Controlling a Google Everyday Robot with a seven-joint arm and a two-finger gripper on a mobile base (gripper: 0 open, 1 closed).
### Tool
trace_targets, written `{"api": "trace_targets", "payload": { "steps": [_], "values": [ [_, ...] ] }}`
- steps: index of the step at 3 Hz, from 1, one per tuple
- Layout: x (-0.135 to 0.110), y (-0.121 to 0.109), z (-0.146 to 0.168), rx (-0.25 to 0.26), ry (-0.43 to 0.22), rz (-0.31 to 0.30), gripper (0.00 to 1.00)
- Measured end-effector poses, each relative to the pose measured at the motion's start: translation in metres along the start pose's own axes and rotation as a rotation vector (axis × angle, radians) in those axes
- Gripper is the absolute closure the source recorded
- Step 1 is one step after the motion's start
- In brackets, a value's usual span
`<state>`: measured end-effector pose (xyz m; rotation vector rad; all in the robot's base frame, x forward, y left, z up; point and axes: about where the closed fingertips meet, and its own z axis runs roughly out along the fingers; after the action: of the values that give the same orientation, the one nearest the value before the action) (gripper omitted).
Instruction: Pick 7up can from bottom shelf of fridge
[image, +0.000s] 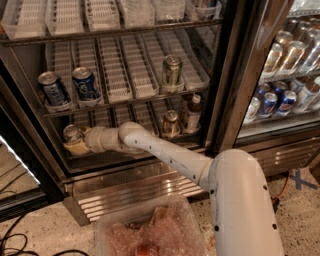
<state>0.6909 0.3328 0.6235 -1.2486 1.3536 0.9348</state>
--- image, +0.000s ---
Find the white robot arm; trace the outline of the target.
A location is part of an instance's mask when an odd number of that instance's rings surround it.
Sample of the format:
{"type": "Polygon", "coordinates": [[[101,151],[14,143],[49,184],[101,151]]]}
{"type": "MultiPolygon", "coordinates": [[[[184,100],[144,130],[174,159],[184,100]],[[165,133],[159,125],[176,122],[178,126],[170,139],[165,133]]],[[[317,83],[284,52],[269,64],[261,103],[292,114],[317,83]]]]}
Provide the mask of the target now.
{"type": "Polygon", "coordinates": [[[209,158],[158,138],[134,122],[123,124],[118,137],[210,194],[218,256],[284,256],[267,182],[250,154],[229,149],[209,158]]]}

